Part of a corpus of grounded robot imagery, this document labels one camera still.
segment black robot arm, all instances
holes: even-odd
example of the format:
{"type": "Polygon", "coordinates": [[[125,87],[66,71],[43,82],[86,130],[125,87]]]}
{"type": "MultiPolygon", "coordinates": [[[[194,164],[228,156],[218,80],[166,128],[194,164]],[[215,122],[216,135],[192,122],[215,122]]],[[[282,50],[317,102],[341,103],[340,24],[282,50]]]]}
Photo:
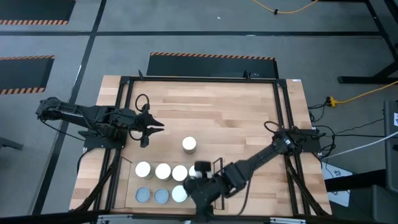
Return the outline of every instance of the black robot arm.
{"type": "MultiPolygon", "coordinates": [[[[246,187],[246,182],[250,181],[256,169],[279,154],[292,155],[298,149],[297,143],[288,131],[278,130],[272,137],[271,145],[249,159],[228,164],[221,172],[215,173],[210,179],[206,178],[205,175],[205,172],[211,171],[210,162],[197,161],[195,163],[195,170],[202,173],[201,177],[191,177],[184,182],[183,186],[197,206],[198,219],[207,222],[213,216],[213,206],[211,204],[221,195],[229,198],[243,190],[246,187]]],[[[291,162],[288,162],[287,167],[288,172],[296,181],[296,184],[313,207],[315,213],[317,215],[328,215],[311,196],[311,193],[299,178],[291,162]]]]}
{"type": "Polygon", "coordinates": [[[146,103],[141,114],[127,108],[114,106],[80,106],[65,103],[55,97],[40,101],[36,114],[38,119],[63,120],[84,128],[79,131],[85,137],[87,148],[123,148],[127,133],[134,140],[141,141],[141,147],[149,144],[149,136],[163,131],[163,128],[148,128],[148,126],[164,126],[149,114],[149,104],[146,103]],[[142,133],[141,138],[134,138],[131,131],[142,133]]]}

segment yellow cable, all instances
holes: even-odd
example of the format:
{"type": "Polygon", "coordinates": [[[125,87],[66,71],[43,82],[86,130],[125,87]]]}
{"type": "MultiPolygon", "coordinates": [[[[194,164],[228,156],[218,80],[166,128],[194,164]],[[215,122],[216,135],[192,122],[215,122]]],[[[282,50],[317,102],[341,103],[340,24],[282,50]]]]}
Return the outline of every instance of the yellow cable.
{"type": "MultiPolygon", "coordinates": [[[[256,0],[252,0],[252,1],[254,1],[254,2],[257,3],[257,4],[259,4],[259,5],[262,6],[263,8],[267,9],[268,11],[271,11],[271,12],[274,12],[274,11],[275,11],[275,10],[270,9],[270,8],[268,8],[267,6],[265,6],[265,5],[263,5],[263,4],[259,3],[259,2],[257,2],[256,0]]],[[[306,6],[304,6],[304,7],[301,8],[301,9],[297,9],[297,10],[290,11],[290,12],[277,11],[277,13],[281,13],[281,14],[293,14],[293,13],[296,13],[296,12],[300,12],[301,10],[303,10],[303,9],[305,9],[305,8],[307,8],[307,7],[310,7],[312,4],[315,4],[317,1],[318,1],[318,0],[315,0],[315,1],[311,2],[310,4],[307,4],[306,6]]]]}
{"type": "Polygon", "coordinates": [[[368,95],[368,94],[374,93],[375,91],[383,90],[383,89],[385,89],[385,88],[387,88],[387,87],[390,87],[390,86],[392,86],[392,85],[395,85],[396,83],[398,83],[398,81],[395,81],[395,82],[393,82],[393,83],[391,83],[391,84],[388,84],[388,85],[386,85],[386,86],[384,86],[384,87],[381,87],[381,88],[378,88],[378,89],[375,89],[375,90],[372,90],[372,91],[369,91],[369,92],[360,94],[359,96],[352,97],[352,98],[350,98],[350,99],[348,99],[348,100],[345,100],[345,101],[338,101],[338,100],[335,100],[335,104],[338,104],[338,103],[348,103],[348,102],[350,102],[350,101],[353,101],[353,100],[355,100],[355,99],[358,99],[359,97],[366,96],[366,95],[368,95]]]}

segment wooden table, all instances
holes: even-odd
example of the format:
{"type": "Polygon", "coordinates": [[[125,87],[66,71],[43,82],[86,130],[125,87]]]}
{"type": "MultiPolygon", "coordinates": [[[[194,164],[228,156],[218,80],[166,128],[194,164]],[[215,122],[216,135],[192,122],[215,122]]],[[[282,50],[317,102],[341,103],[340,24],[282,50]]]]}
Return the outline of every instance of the wooden table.
{"type": "MultiPolygon", "coordinates": [[[[104,76],[99,91],[97,105],[114,105],[118,93],[120,76],[104,76]]],[[[311,127],[307,103],[300,80],[287,80],[287,89],[294,123],[302,129],[311,127]]],[[[125,101],[124,89],[122,102],[125,101]]],[[[137,95],[145,93],[150,99],[150,113],[165,124],[165,131],[150,136],[149,146],[139,147],[139,142],[128,138],[121,153],[121,167],[112,212],[195,214],[195,204],[191,199],[176,203],[171,198],[173,187],[180,184],[174,180],[163,182],[156,177],[150,180],[138,178],[136,164],[147,161],[153,167],[162,162],[172,168],[177,164],[187,169],[196,160],[215,161],[223,158],[223,163],[247,159],[264,147],[272,139],[272,133],[264,127],[265,121],[277,122],[277,112],[273,87],[267,83],[203,83],[203,82],[134,82],[131,107],[137,95]],[[197,140],[197,151],[185,154],[182,139],[193,136],[197,140]],[[135,192],[139,187],[148,187],[151,199],[138,203],[135,192]],[[159,188],[170,192],[165,205],[154,201],[153,194],[159,188]]],[[[283,92],[279,91],[284,105],[283,92]]],[[[139,100],[141,107],[145,99],[139,100]]],[[[282,106],[284,121],[286,111],[282,106]]],[[[104,149],[95,149],[82,160],[76,179],[70,208],[76,208],[97,184],[100,176],[104,149]]],[[[309,153],[301,154],[306,186],[317,202],[331,213],[330,204],[319,161],[309,153]]],[[[299,212],[303,213],[302,200],[296,186],[299,212]]],[[[225,200],[224,210],[215,210],[215,215],[235,215],[243,204],[245,191],[225,200]]],[[[103,194],[100,208],[104,208],[106,194],[103,194]]],[[[282,156],[277,156],[254,173],[248,204],[243,215],[291,216],[287,175],[282,156]]]]}

